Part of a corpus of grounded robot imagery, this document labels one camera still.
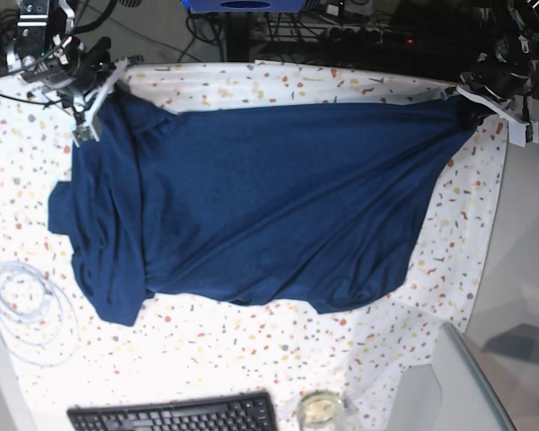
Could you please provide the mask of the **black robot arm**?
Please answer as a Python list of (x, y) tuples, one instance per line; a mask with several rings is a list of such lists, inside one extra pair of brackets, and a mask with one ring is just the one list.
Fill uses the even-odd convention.
[(94, 21), (80, 24), (85, 11), (77, 1), (20, 1), (15, 37), (6, 50), (8, 71), (38, 90), (54, 92), (62, 106), (89, 110), (114, 69), (111, 40), (87, 48), (79, 36), (97, 30), (118, 3), (108, 2)]
[(472, 1), (480, 14), (475, 58), (459, 84), (504, 104), (532, 95), (539, 64), (539, 1)]

